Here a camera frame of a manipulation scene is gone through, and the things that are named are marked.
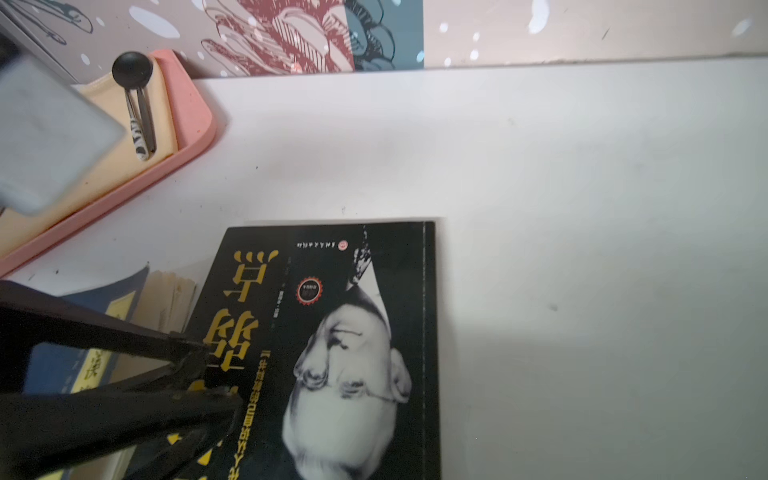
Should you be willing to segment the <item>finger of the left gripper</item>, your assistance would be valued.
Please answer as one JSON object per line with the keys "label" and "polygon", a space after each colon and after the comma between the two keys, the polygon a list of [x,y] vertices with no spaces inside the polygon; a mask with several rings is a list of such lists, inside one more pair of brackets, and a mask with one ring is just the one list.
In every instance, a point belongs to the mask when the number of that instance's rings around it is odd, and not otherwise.
{"label": "finger of the left gripper", "polygon": [[184,335],[160,333],[94,312],[21,284],[1,282],[1,391],[23,391],[33,348],[40,343],[98,348],[165,360],[166,366],[98,387],[106,391],[150,392],[185,388],[203,375],[210,348]]}
{"label": "finger of the left gripper", "polygon": [[182,438],[141,464],[133,479],[172,479],[232,429],[236,394],[84,392],[1,397],[1,476],[37,479],[164,435]]}

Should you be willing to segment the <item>blue book yellow label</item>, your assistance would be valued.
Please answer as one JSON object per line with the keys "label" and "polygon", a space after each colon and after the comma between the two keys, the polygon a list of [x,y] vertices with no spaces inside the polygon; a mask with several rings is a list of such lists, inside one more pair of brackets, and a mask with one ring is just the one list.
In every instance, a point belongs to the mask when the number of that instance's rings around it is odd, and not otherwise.
{"label": "blue book yellow label", "polygon": [[[79,393],[25,388],[35,348],[99,349],[165,366]],[[179,334],[133,325],[13,282],[1,288],[1,465],[4,477],[34,479],[166,433],[190,431],[173,466],[206,438],[207,397],[182,385],[202,368],[204,348]]]}

